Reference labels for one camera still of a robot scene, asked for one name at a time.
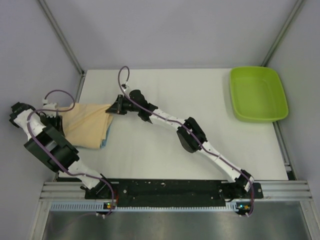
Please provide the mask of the beige t shirt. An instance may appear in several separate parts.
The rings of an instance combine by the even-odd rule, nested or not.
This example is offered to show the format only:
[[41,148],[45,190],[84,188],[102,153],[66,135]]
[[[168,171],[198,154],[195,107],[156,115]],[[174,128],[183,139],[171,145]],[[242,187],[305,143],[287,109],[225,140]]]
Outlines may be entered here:
[[60,107],[65,138],[76,147],[100,149],[102,139],[113,121],[113,115],[105,111],[110,104],[71,104]]

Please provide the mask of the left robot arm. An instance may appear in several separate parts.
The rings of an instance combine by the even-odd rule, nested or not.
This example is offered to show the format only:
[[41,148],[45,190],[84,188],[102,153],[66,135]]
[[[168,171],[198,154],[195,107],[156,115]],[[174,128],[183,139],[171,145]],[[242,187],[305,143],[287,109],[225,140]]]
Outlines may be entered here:
[[54,173],[62,172],[79,179],[86,199],[113,200],[113,185],[102,174],[85,165],[79,151],[65,138],[56,104],[48,107],[36,110],[21,102],[11,106],[9,121],[27,135],[26,150]]

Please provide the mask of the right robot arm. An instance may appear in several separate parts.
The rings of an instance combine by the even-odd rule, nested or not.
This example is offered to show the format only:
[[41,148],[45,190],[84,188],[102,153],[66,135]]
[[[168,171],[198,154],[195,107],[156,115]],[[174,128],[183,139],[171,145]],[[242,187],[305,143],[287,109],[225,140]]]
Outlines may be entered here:
[[184,150],[191,154],[199,153],[209,159],[226,176],[237,197],[245,198],[251,193],[254,182],[253,176],[225,159],[211,145],[194,118],[177,118],[162,111],[156,105],[149,103],[140,90],[133,90],[129,95],[119,94],[106,112],[116,115],[136,112],[137,116],[144,122],[174,130]]

